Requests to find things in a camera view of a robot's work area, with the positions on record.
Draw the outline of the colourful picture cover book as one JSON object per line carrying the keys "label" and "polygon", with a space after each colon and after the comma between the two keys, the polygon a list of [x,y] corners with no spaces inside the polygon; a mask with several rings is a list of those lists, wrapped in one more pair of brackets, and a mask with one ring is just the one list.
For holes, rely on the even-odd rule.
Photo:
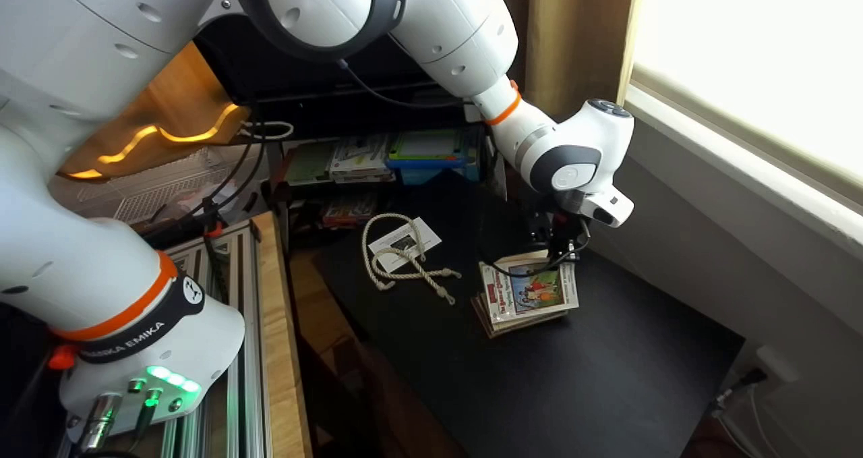
{"label": "colourful picture cover book", "polygon": [[509,256],[496,266],[480,262],[480,306],[493,324],[551,316],[580,306],[573,262],[548,268],[549,259]]}

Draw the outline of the brown book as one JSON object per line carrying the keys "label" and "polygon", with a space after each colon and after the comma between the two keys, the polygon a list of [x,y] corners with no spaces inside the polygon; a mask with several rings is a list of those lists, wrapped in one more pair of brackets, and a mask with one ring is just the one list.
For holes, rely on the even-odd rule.
{"label": "brown book", "polygon": [[551,322],[551,320],[567,316],[567,313],[569,313],[569,310],[562,310],[551,314],[542,314],[542,316],[531,316],[517,320],[507,320],[506,322],[493,322],[488,311],[483,305],[483,298],[481,298],[480,295],[475,295],[471,299],[471,306],[473,307],[481,326],[483,326],[487,338],[490,339],[522,328],[530,328],[530,326],[543,322]]}

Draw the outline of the white card with photo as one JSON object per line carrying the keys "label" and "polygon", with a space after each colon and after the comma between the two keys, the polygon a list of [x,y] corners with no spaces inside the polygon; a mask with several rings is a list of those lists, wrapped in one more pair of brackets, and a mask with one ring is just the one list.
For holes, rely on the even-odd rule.
{"label": "white card with photo", "polygon": [[[379,254],[373,267],[380,268],[386,273],[394,273],[410,264],[410,258],[415,258],[418,262],[421,261],[418,249],[419,241],[423,245],[423,253],[426,256],[429,256],[432,248],[440,245],[441,237],[438,237],[438,234],[434,233],[428,224],[425,224],[425,221],[417,217],[413,219],[413,224],[416,225],[416,229],[413,229],[408,223],[402,223],[397,228],[379,237],[374,237],[367,243],[367,249],[369,249],[372,258]],[[407,256],[401,256],[398,253],[382,253],[382,250],[388,247],[406,252]]]}

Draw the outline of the blue drawing board toy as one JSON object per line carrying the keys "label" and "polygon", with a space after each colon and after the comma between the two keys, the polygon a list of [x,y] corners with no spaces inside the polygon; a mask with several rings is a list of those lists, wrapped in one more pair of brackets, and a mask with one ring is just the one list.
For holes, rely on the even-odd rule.
{"label": "blue drawing board toy", "polygon": [[405,185],[424,184],[447,169],[478,181],[481,134],[477,128],[401,132],[384,163]]}

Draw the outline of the beige curtain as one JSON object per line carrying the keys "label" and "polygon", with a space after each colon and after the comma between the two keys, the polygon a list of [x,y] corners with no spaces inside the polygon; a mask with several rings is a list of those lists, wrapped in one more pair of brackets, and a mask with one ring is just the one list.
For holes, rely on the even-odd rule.
{"label": "beige curtain", "polygon": [[529,0],[522,94],[552,119],[590,98],[620,103],[632,70],[638,0]]}

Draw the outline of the red game box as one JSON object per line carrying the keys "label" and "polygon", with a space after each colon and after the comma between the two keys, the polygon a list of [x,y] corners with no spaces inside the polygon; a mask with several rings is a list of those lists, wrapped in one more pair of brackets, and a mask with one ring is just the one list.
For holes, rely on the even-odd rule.
{"label": "red game box", "polygon": [[373,194],[336,198],[324,209],[322,225],[333,229],[364,224],[375,215],[377,205],[378,200]]}

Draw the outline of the white game box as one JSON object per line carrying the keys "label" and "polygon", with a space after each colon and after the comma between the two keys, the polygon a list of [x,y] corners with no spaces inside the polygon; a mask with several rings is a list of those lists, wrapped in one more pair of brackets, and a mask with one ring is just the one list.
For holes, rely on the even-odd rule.
{"label": "white game box", "polygon": [[386,166],[390,148],[388,134],[345,136],[336,145],[329,166],[336,183],[389,183],[396,175]]}

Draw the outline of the window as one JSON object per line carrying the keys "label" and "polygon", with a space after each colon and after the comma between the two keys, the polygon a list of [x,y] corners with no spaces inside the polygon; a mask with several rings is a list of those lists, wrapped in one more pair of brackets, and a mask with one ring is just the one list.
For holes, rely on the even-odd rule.
{"label": "window", "polygon": [[641,0],[634,74],[863,203],[863,0]]}

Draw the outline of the green game box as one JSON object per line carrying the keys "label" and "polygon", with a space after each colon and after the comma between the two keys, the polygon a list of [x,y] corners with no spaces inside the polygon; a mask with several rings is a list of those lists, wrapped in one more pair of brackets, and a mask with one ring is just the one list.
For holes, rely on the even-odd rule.
{"label": "green game box", "polygon": [[332,181],[330,164],[335,141],[308,142],[289,152],[284,181],[289,185],[315,185]]}

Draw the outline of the lit wooden wave board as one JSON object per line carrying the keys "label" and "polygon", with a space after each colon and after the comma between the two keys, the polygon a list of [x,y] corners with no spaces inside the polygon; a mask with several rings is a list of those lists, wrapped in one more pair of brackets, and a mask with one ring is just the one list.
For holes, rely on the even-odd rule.
{"label": "lit wooden wave board", "polygon": [[59,168],[85,182],[138,174],[206,145],[226,145],[250,119],[235,104],[193,42],[116,119],[106,123]]}

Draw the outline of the white wall socket with plugs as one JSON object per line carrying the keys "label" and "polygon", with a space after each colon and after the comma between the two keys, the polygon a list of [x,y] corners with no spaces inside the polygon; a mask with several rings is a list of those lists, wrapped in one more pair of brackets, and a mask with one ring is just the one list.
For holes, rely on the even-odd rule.
{"label": "white wall socket with plugs", "polygon": [[709,415],[721,417],[734,400],[759,387],[771,393],[783,385],[798,382],[800,377],[798,369],[778,350],[770,345],[761,345],[739,372],[730,373],[730,381],[710,403]]}

